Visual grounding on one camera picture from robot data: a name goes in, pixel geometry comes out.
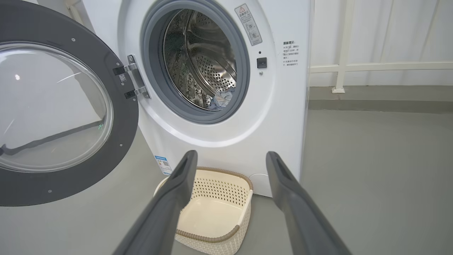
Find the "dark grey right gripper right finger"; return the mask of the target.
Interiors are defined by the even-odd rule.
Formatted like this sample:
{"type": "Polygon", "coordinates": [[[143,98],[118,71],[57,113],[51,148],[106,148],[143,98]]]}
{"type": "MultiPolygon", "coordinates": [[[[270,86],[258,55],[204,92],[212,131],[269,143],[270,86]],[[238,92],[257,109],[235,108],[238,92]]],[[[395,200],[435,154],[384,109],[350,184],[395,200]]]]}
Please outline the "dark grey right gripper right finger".
{"type": "Polygon", "coordinates": [[[284,213],[294,255],[351,255],[333,226],[277,152],[266,155],[275,205],[284,213]]]}

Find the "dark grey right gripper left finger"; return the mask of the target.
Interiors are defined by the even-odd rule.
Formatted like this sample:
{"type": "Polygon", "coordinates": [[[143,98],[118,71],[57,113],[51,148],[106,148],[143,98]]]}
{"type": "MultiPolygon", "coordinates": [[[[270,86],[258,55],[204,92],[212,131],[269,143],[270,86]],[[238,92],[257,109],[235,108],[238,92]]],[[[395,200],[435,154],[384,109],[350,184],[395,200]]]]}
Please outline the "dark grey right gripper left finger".
{"type": "Polygon", "coordinates": [[[193,190],[198,154],[187,151],[120,242],[115,255],[170,255],[180,211],[193,190]]]}

